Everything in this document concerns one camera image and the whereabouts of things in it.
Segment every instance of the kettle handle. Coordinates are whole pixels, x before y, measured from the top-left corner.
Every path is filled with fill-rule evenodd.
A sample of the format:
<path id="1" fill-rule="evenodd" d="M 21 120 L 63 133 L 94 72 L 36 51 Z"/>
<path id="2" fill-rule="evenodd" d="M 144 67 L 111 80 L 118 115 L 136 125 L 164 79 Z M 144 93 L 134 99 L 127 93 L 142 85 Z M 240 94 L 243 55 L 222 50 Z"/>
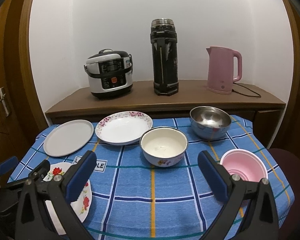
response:
<path id="1" fill-rule="evenodd" d="M 233 79 L 233 82 L 237 82 L 242 78 L 242 55 L 240 52 L 234 50 L 233 56 L 238 59 L 238 76 Z"/>

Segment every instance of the rice cooker handle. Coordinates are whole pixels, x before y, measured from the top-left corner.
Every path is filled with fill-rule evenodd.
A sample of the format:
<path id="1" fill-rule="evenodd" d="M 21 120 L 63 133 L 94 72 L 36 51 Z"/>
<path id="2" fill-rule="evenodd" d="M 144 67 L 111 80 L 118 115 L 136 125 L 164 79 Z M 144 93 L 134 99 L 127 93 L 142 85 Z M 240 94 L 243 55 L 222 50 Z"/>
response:
<path id="1" fill-rule="evenodd" d="M 128 68 L 117 70 L 117 71 L 114 71 L 114 72 L 109 72 L 109 73 L 102 73 L 102 74 L 93 74 L 93 73 L 91 73 L 88 70 L 86 65 L 84 65 L 84 70 L 88 74 L 88 76 L 90 76 L 92 78 L 113 78 L 113 77 L 117 77 L 119 75 L 124 75 L 124 74 L 128 73 L 129 71 L 131 71 L 131 73 L 132 73 L 132 64 Z"/>
<path id="2" fill-rule="evenodd" d="M 130 67 L 131 67 L 131 74 L 132 74 L 133 62 L 132 62 L 132 55 L 131 54 L 129 54 L 129 58 L 130 58 L 130 63 L 131 63 Z"/>
<path id="3" fill-rule="evenodd" d="M 112 49 L 102 49 L 102 50 L 99 51 L 99 54 L 100 54 L 100 53 L 104 53 L 105 50 L 113 51 Z"/>

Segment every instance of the plate with red flowers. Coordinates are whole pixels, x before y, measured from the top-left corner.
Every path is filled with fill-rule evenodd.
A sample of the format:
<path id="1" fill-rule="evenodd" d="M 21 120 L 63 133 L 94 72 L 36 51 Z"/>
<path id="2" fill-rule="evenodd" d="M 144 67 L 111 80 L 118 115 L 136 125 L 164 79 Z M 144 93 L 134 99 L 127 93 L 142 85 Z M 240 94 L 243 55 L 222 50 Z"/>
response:
<path id="1" fill-rule="evenodd" d="M 48 172 L 47 176 L 43 180 L 50 181 L 54 176 L 58 174 L 64 175 L 71 165 L 72 165 L 71 163 L 65 163 L 65 162 L 51 164 L 50 171 Z M 77 201 L 71 202 L 70 204 L 81 222 L 83 222 L 86 219 L 89 213 L 91 200 L 92 200 L 92 191 L 91 191 L 90 180 L 88 180 L 86 185 L 83 187 L 82 192 L 80 193 Z M 61 222 L 53 208 L 52 202 L 50 200 L 46 200 L 45 203 L 57 233 L 59 235 L 65 235 L 66 232 L 63 229 Z"/>
<path id="2" fill-rule="evenodd" d="M 115 113 L 102 119 L 96 126 L 98 138 L 112 145 L 128 145 L 138 142 L 152 127 L 152 119 L 137 111 Z"/>

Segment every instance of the blue tablecloth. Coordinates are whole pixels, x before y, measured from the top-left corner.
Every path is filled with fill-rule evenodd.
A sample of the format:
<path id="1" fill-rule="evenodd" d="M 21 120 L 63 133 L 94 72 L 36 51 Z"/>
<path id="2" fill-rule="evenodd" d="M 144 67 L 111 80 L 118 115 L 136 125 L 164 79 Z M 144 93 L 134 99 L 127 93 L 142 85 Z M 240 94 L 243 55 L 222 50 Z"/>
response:
<path id="1" fill-rule="evenodd" d="M 252 123 L 235 115 L 232 119 L 225 137 L 211 142 L 202 141 L 192 132 L 188 118 L 153 120 L 154 127 L 177 127 L 189 140 L 185 158 L 171 168 L 151 166 L 138 143 L 123 147 L 107 145 L 98 143 L 95 134 L 77 152 L 61 158 L 49 157 L 43 150 L 43 142 L 56 127 L 53 125 L 38 135 L 10 181 L 27 177 L 44 159 L 51 164 L 72 163 L 76 156 L 96 148 L 97 158 L 107 163 L 104 172 L 94 171 L 90 177 L 93 197 L 84 222 L 95 239 L 197 240 L 222 206 L 215 200 L 197 165 L 198 153 L 207 150 L 219 161 L 226 151 L 242 148 L 264 162 L 281 226 L 294 201 L 291 187 L 275 160 L 253 135 Z M 243 206 L 238 212 L 227 239 L 234 236 L 245 209 Z"/>

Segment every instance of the pink kettle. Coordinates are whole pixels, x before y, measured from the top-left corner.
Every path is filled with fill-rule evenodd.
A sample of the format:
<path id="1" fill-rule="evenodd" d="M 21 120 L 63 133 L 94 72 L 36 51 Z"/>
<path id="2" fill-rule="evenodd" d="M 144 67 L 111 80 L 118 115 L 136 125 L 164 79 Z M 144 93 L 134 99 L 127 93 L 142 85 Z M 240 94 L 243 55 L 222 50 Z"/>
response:
<path id="1" fill-rule="evenodd" d="M 242 78 L 240 52 L 218 46 L 207 48 L 209 53 L 208 90 L 219 94 L 231 94 L 233 82 Z M 238 59 L 238 76 L 233 78 L 233 58 Z"/>

